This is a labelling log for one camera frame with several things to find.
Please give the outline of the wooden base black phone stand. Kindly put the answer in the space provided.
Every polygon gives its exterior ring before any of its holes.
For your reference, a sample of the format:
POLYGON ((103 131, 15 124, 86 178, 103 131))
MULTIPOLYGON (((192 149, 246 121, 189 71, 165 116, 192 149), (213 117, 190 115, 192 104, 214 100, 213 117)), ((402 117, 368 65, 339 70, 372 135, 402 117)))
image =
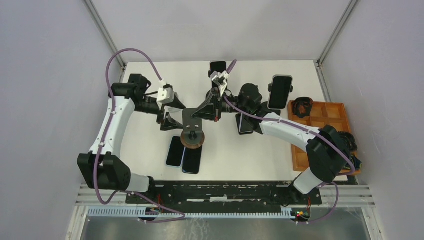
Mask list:
POLYGON ((180 136, 181 143, 192 150, 199 149, 205 141, 202 119, 193 117, 195 112, 195 108, 186 108, 182 111, 183 131, 180 136))

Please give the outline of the white framed small phone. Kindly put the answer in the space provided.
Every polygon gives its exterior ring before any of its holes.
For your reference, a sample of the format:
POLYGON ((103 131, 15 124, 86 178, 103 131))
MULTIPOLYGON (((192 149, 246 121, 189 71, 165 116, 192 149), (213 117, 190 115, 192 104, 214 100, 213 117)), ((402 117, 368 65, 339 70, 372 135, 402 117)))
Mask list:
POLYGON ((242 113, 235 115, 237 131, 239 135, 249 135, 254 133, 254 128, 251 125, 250 118, 242 113))

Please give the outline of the light blue cased phone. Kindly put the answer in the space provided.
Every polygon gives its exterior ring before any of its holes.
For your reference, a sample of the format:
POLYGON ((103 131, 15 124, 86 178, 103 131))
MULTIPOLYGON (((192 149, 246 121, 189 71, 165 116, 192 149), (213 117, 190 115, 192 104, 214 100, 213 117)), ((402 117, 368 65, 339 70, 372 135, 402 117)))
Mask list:
POLYGON ((185 146, 179 136, 173 136, 169 145, 169 150, 165 164, 168 167, 179 168, 182 166, 185 153, 185 146))

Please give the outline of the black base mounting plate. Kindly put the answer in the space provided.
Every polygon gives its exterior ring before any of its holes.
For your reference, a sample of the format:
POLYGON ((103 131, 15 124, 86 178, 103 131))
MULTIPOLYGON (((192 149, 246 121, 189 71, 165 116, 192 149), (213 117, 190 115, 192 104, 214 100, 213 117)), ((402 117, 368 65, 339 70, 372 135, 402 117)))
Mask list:
POLYGON ((145 196, 186 214, 278 213, 323 202, 318 189, 302 194, 288 181, 155 180, 145 196))

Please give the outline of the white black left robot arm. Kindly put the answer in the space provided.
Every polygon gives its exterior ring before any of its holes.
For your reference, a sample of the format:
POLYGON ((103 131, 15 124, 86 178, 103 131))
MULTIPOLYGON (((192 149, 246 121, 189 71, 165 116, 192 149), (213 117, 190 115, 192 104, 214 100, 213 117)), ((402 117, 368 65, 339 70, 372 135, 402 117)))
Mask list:
POLYGON ((153 177, 134 173, 121 159, 121 147, 131 116, 135 112, 156 116, 162 131, 182 129, 166 111, 167 107, 184 110, 171 84, 162 81, 157 96, 148 90, 152 83, 142 74, 133 73, 128 82, 109 85, 108 105, 105 118, 88 153, 81 153, 77 165, 90 189, 138 192, 145 204, 153 203, 157 190, 153 177))

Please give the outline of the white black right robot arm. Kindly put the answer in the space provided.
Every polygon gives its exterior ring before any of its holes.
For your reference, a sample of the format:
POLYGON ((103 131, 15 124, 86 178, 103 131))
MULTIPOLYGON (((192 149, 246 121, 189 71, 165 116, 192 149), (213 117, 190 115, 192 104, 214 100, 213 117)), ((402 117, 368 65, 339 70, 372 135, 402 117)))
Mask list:
POLYGON ((184 145, 199 148, 205 140, 201 121, 218 122, 223 113, 239 114, 240 124, 246 124, 248 132, 281 139, 306 153, 308 168, 295 178, 288 191, 295 204, 306 201, 313 189, 332 183, 346 165, 355 171, 349 147, 333 126, 312 127, 282 118, 263 105, 258 86, 251 83, 244 84, 238 96, 213 87, 200 106, 185 114, 184 119, 194 123, 184 126, 184 145))

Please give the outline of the white cased phone on stand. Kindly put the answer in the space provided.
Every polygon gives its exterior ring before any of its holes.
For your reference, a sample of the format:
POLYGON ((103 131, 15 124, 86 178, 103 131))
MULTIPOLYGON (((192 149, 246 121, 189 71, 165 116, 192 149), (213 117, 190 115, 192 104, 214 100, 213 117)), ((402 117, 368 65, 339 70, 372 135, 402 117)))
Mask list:
POLYGON ((293 77, 291 75, 274 75, 268 85, 268 108, 271 110, 285 109, 290 93, 293 92, 293 77))

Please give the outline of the black phone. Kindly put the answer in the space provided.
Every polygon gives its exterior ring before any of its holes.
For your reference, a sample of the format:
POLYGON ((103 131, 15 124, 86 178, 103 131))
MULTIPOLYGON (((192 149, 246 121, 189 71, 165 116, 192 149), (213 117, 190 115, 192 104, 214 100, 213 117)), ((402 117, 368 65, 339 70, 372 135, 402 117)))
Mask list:
POLYGON ((182 172, 197 175, 200 171, 203 147, 196 149, 186 148, 182 160, 182 172))
POLYGON ((227 62, 226 61, 211 61, 209 63, 208 77, 213 78, 215 76, 221 76, 222 74, 228 74, 227 62))

